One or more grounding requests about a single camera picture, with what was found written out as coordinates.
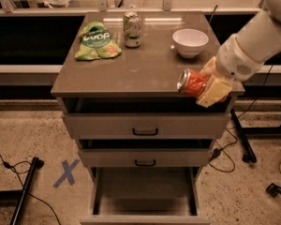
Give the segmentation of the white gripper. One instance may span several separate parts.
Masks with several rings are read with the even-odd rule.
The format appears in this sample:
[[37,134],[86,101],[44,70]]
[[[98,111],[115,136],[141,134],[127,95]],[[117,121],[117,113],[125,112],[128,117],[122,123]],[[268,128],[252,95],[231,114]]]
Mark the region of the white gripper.
[[216,57],[212,57],[201,69],[204,76],[211,76],[196,103],[204,108],[223,100],[232,90],[232,81],[246,81],[257,73],[263,62],[256,62],[241,47],[237,35],[232,34],[219,48]]

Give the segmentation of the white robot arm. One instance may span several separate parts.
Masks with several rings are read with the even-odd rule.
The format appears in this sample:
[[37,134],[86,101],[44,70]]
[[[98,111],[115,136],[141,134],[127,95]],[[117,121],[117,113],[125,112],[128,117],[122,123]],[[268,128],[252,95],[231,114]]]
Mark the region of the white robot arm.
[[248,80],[281,53],[281,0],[265,0],[265,5],[202,69],[209,80],[197,99],[200,106],[207,108],[222,100],[233,82]]

